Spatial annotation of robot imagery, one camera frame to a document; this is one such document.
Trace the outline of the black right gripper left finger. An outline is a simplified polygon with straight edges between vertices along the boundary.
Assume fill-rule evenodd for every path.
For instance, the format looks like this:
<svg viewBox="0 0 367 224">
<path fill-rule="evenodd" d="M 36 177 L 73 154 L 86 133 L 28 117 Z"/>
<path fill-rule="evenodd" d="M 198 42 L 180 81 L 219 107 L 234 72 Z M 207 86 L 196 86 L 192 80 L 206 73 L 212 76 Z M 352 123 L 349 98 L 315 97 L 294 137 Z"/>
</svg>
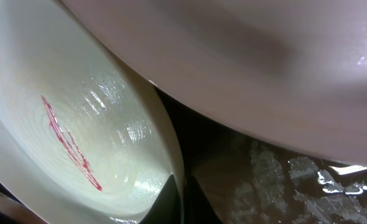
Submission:
<svg viewBox="0 0 367 224">
<path fill-rule="evenodd" d="M 180 206 L 176 181 L 170 175 L 141 224 L 181 224 Z"/>
</svg>

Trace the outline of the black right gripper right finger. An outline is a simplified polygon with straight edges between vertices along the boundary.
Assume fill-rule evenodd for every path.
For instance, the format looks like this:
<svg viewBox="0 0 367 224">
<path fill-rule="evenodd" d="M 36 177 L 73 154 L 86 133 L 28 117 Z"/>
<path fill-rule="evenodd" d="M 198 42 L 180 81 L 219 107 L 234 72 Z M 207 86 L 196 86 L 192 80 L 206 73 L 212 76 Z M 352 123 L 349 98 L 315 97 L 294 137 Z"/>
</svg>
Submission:
<svg viewBox="0 0 367 224">
<path fill-rule="evenodd" d="M 186 179 L 184 189 L 185 224 L 222 224 L 194 176 Z"/>
</svg>

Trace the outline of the white plate with red smear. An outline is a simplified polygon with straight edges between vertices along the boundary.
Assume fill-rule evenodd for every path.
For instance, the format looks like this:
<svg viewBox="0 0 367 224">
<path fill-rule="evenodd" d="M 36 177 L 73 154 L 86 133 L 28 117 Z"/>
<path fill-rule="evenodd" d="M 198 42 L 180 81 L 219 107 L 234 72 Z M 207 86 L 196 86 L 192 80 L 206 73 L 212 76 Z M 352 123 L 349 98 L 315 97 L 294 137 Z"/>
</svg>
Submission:
<svg viewBox="0 0 367 224">
<path fill-rule="evenodd" d="M 183 160 L 155 88 L 58 1 L 0 1 L 0 183 L 47 223 L 141 223 Z"/>
</svg>

